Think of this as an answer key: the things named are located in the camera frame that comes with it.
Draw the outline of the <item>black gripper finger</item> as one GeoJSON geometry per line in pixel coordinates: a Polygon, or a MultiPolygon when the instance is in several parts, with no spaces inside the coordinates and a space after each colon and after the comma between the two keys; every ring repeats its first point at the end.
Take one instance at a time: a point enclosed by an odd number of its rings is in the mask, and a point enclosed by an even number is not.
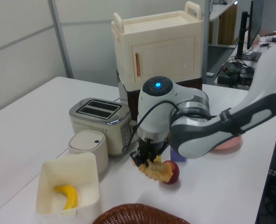
{"type": "Polygon", "coordinates": [[[138,150],[136,155],[136,165],[141,166],[144,163],[143,157],[141,157],[141,153],[138,150]]]}
{"type": "Polygon", "coordinates": [[[148,147],[146,150],[146,161],[154,162],[155,159],[155,148],[148,147]]]}

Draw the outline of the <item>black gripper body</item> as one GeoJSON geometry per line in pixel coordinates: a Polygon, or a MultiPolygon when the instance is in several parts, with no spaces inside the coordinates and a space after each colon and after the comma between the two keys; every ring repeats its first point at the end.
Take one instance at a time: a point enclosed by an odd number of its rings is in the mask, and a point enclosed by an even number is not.
{"type": "MultiPolygon", "coordinates": [[[[157,158],[158,155],[161,155],[164,150],[167,148],[168,146],[168,141],[167,139],[164,139],[161,142],[158,143],[153,143],[151,142],[151,139],[147,139],[146,141],[142,140],[140,137],[138,138],[138,149],[140,153],[141,153],[141,157],[143,157],[144,163],[145,165],[148,165],[150,161],[146,161],[146,150],[148,147],[154,147],[155,148],[155,159],[157,158]]],[[[137,155],[137,151],[131,152],[130,153],[130,157],[132,158],[134,165],[136,165],[136,155],[137,155]]]]}

